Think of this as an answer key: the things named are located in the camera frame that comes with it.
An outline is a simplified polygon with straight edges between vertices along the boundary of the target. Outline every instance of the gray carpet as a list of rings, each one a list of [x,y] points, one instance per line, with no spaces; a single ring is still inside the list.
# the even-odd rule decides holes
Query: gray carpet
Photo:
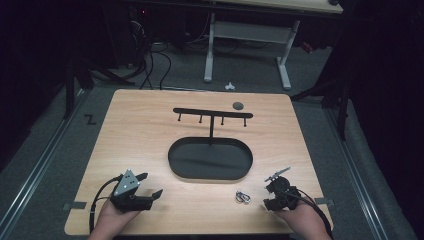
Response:
[[[213,81],[205,84],[202,80],[204,50],[189,49],[181,52],[170,47],[163,53],[172,61],[171,70],[163,81],[164,87],[226,91],[225,85],[231,82],[236,87],[236,92],[294,95],[314,85],[331,49],[317,50],[311,54],[298,48],[291,51],[287,69],[293,88],[289,92],[282,90],[278,69],[272,58],[248,57],[237,52],[216,54]],[[168,60],[159,54],[153,54],[153,58],[154,68],[150,79],[153,86],[158,86],[168,68]],[[135,79],[138,86],[144,77],[145,74],[142,74]],[[121,86],[96,81],[95,88],[84,94],[85,98],[80,98],[83,99],[80,108],[54,151],[47,171],[10,232],[9,239],[86,239],[64,233],[69,214],[69,210],[64,210],[64,205],[74,200],[111,97],[118,88]],[[329,208],[335,225],[334,237],[375,239],[349,177],[344,162],[345,153],[340,147],[338,136],[334,134],[334,126],[328,120],[328,110],[323,110],[317,100],[319,98],[307,98],[294,102],[294,107],[324,195],[334,203]],[[1,173],[0,180],[6,183],[0,185],[1,216],[8,211],[55,130],[62,123],[64,101],[65,94],[61,91],[35,123],[30,136],[12,162]],[[92,115],[92,122],[96,124],[87,124],[86,115]],[[345,144],[376,205],[387,239],[416,239],[373,160],[351,106],[346,137]],[[168,238],[179,237],[164,236],[157,239]]]

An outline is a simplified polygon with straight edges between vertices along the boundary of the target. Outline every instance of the human hand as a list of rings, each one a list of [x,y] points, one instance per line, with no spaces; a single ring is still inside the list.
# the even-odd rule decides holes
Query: human hand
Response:
[[[294,210],[278,210],[274,213],[306,240],[331,240],[321,217],[304,201],[299,200]]]
[[[96,227],[91,232],[89,240],[113,239],[125,226],[131,222],[141,211],[130,211],[123,213],[116,209],[113,203],[108,199],[103,204],[97,219]]]

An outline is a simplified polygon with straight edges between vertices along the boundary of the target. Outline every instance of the electrical cable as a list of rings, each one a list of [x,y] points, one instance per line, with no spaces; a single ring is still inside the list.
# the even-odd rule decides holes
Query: electrical cable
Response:
[[[165,74],[163,75],[163,77],[161,78],[161,80],[159,82],[159,89],[162,90],[162,82],[165,79],[166,75],[168,75],[169,70],[171,69],[171,59],[163,53],[160,53],[160,52],[155,52],[155,53],[164,56],[165,58],[168,59],[168,62],[169,62],[168,69],[166,70]]]
[[[239,45],[245,48],[264,49],[264,48],[272,47],[277,44],[277,43],[267,42],[267,43],[262,43],[263,45],[261,46],[254,46],[252,44],[247,44],[245,42],[246,41],[239,41]]]
[[[148,32],[150,31],[146,31],[143,27],[143,25],[139,22],[140,17],[139,16],[132,16],[130,17],[130,26],[135,26],[136,29],[132,28],[133,30],[133,37],[135,39],[135,50],[136,50],[136,56],[135,56],[135,61],[139,61],[138,67],[137,69],[125,76],[118,76],[112,72],[110,72],[109,70],[104,70],[102,68],[97,69],[102,75],[106,76],[107,78],[102,78],[99,75],[97,75],[94,72],[91,72],[91,76],[99,79],[101,81],[115,81],[117,83],[120,84],[125,84],[125,85],[134,85],[135,83],[133,82],[129,82],[127,80],[136,77],[138,75],[140,75],[142,72],[144,72],[146,70],[146,62],[144,59],[144,55],[146,54],[146,52],[148,51],[148,48],[150,46],[150,42],[151,42],[151,38],[152,38],[152,34],[148,34]]]
[[[203,49],[206,49],[206,48],[208,48],[209,44],[207,42],[206,43],[202,43],[202,41],[205,41],[205,40],[207,40],[207,38],[202,39],[202,40],[199,40],[197,42],[192,42],[190,44],[186,44],[186,47],[188,47],[190,49],[194,49],[194,50],[203,50]],[[193,47],[193,45],[199,45],[199,44],[202,44],[202,46],[201,47]]]
[[[105,189],[112,182],[121,181],[123,176],[124,175],[121,174],[121,175],[114,177],[114,178],[110,179],[109,181],[107,181],[105,184],[103,184],[103,186],[99,189],[96,196],[94,197],[93,203],[91,204],[91,208],[90,208],[90,219],[89,219],[90,233],[93,232],[93,229],[94,229],[94,216],[95,216],[95,212],[96,212],[96,202],[100,199],[103,199],[103,198],[99,198],[99,195],[102,193],[103,189]]]
[[[202,37],[204,36],[206,29],[208,28],[209,19],[210,19],[210,13],[208,13],[208,15],[206,16],[206,23],[205,23],[205,26],[203,27],[202,33],[200,33],[200,35],[195,40],[190,41],[190,42],[186,42],[187,44],[195,43],[195,42],[198,42],[198,41],[203,41],[205,39],[208,39],[208,37],[205,37],[205,38],[202,38]]]
[[[101,198],[97,198],[97,201],[99,201],[99,200],[103,200],[103,199],[110,199],[110,197],[101,197]]]
[[[331,225],[330,225],[330,222],[328,221],[328,219],[327,219],[327,217],[325,216],[325,214],[322,212],[322,210],[316,205],[316,203],[315,202],[313,202],[313,201],[309,201],[309,200],[307,200],[307,199],[305,199],[305,198],[303,198],[303,197],[299,197],[299,196],[297,196],[297,195],[295,195],[295,194],[292,194],[292,193],[289,193],[289,192],[282,192],[282,193],[284,193],[284,194],[286,194],[286,195],[288,195],[288,196],[290,196],[290,197],[294,197],[294,198],[296,198],[296,199],[298,199],[298,200],[301,200],[301,201],[303,201],[303,202],[305,202],[306,204],[308,204],[309,206],[311,206],[314,210],[315,210],[315,212],[316,213],[318,213],[318,215],[321,217],[321,219],[322,219],[322,221],[324,222],[324,226],[325,226],[325,230],[326,230],[326,232],[327,232],[327,234],[328,234],[328,236],[330,236],[330,238],[331,239],[333,239],[334,240],[334,237],[333,237],[333,233],[331,232]]]
[[[226,39],[226,40],[221,40],[220,41],[221,43],[229,43],[229,42],[235,42],[235,44],[233,44],[233,45],[235,45],[234,46],[234,48],[233,49],[231,49],[231,50],[229,50],[229,51],[220,51],[220,50],[218,50],[215,46],[214,46],[214,50],[216,51],[216,52],[219,52],[219,53],[224,53],[224,54],[230,54],[230,53],[233,53],[234,51],[236,51],[238,48],[239,48],[239,44],[238,44],[238,41],[237,40],[233,40],[233,39]]]
[[[147,73],[146,78],[144,79],[143,83],[140,86],[140,90],[143,89],[144,84],[146,84],[146,82],[149,83],[150,89],[153,90],[152,83],[150,82],[150,79],[149,79],[150,74],[152,74],[152,71],[153,71],[153,56],[152,56],[152,51],[149,51],[149,53],[150,53],[149,55],[150,55],[150,61],[151,61],[152,65],[150,67],[150,71]]]

